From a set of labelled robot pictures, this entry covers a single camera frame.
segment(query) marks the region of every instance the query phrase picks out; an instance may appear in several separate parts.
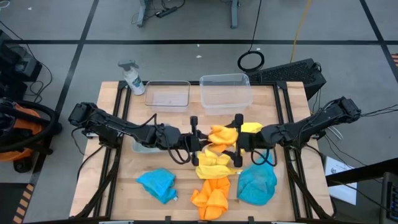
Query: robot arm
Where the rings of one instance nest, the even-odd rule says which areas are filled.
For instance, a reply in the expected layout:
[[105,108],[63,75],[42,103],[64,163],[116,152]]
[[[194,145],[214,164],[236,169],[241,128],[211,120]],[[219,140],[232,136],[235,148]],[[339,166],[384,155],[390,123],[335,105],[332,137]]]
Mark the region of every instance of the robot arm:
[[[327,127],[352,123],[359,119],[361,111],[354,102],[344,97],[327,103],[319,112],[296,123],[272,124],[263,127],[258,133],[242,133],[243,115],[237,114],[230,127],[238,131],[237,149],[245,151],[254,149],[272,149],[275,144],[282,146],[302,147],[312,135],[320,134]],[[192,153],[192,162],[198,165],[195,153],[209,144],[199,130],[197,117],[191,117],[192,132],[182,134],[173,126],[156,123],[138,125],[107,114],[93,103],[79,103],[69,116],[70,124],[83,128],[83,132],[94,132],[99,136],[101,145],[116,147],[121,133],[132,136],[145,147],[158,147],[161,150],[183,149]],[[242,166],[240,150],[229,153],[236,167]]]

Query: white spray bottle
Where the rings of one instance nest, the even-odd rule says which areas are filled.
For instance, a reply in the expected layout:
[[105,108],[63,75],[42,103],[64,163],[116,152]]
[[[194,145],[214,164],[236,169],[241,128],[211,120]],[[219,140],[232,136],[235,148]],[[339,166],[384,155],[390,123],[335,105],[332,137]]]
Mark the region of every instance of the white spray bottle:
[[132,60],[119,61],[118,66],[123,68],[122,74],[130,89],[135,95],[142,95],[145,92],[144,84],[139,78],[136,68],[139,66]]

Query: wooden tabletop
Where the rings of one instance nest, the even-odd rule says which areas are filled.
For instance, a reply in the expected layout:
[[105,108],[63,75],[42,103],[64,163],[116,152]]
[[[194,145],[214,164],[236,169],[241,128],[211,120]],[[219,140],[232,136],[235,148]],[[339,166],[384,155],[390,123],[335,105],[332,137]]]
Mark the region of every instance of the wooden tabletop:
[[[117,82],[103,82],[99,93],[97,105],[99,108],[112,114],[114,99],[117,92]],[[307,98],[305,96],[302,83],[288,83],[290,104],[294,120],[299,121],[310,116]],[[119,116],[123,110],[124,96],[122,95]],[[183,113],[157,113],[158,123],[168,123],[181,130],[181,133],[190,132],[190,116],[198,116],[198,129],[205,134],[209,133],[210,126],[213,124],[229,124],[233,120],[233,115],[206,116],[205,110],[200,103],[199,86],[191,86],[191,99],[188,110]],[[252,86],[253,103],[245,109],[245,122],[258,122],[264,126],[278,123],[275,98],[271,86]],[[284,101],[284,120],[287,121]],[[131,96],[127,120],[136,124],[141,124],[154,114],[153,110],[144,104],[144,96]],[[311,140],[309,145],[317,148],[317,142]],[[98,140],[89,139],[86,146],[86,155],[90,155],[97,148]],[[72,203],[70,215],[76,215],[90,200],[98,188],[100,173],[103,164],[105,150],[93,156],[82,168],[80,178],[77,183],[75,196]],[[294,221],[292,201],[288,185],[288,175],[285,166],[283,149],[276,147],[278,165],[274,168],[277,176],[277,186],[275,195],[264,206],[255,206],[242,202],[237,199],[238,175],[228,176],[231,182],[228,203],[229,210],[223,214],[220,221],[247,221],[248,216],[253,216],[256,221]],[[326,185],[326,178],[319,155],[311,149],[303,148],[302,151],[303,168],[307,180],[307,186],[317,202],[328,213],[333,213],[333,207]],[[251,164],[250,155],[244,155],[244,167]],[[171,200],[166,205],[161,204],[157,199],[147,193],[136,179],[143,173],[157,169],[166,168],[176,175],[175,188],[178,193],[178,200]],[[165,216],[171,216],[172,220],[198,220],[199,215],[196,206],[191,203],[190,197],[193,189],[200,190],[204,180],[200,180],[195,168],[191,163],[178,165],[171,160],[167,151],[156,154],[140,154],[132,151],[132,138],[124,137],[119,173],[116,184],[116,192],[113,202],[111,219],[113,220],[164,220]],[[302,194],[297,188],[299,207],[302,217],[305,217],[303,209]],[[100,215],[105,213],[105,205],[108,199],[108,190],[104,193],[103,206]]]

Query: blue towel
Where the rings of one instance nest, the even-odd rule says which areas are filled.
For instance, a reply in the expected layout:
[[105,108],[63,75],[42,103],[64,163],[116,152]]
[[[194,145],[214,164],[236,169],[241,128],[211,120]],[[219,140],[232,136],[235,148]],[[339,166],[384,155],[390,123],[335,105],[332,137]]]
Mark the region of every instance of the blue towel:
[[[260,163],[262,159],[259,158],[256,162]],[[277,179],[271,165],[253,164],[239,175],[237,197],[253,205],[265,205],[275,194],[276,184]]]
[[160,168],[146,172],[137,179],[146,191],[157,198],[163,204],[177,196],[177,191],[171,186],[174,184],[175,175],[168,170]]

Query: clear plastic container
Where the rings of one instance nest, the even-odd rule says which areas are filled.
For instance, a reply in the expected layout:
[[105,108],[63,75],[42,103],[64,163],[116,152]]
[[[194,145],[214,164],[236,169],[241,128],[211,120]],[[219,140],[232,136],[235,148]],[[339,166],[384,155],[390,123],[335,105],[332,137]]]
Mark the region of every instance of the clear plastic container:
[[132,151],[138,153],[156,153],[162,152],[159,148],[148,148],[132,139]]
[[149,81],[145,105],[158,112],[184,112],[190,101],[190,87],[187,81]]
[[200,99],[207,115],[242,113],[253,102],[249,77],[205,75],[200,78]]

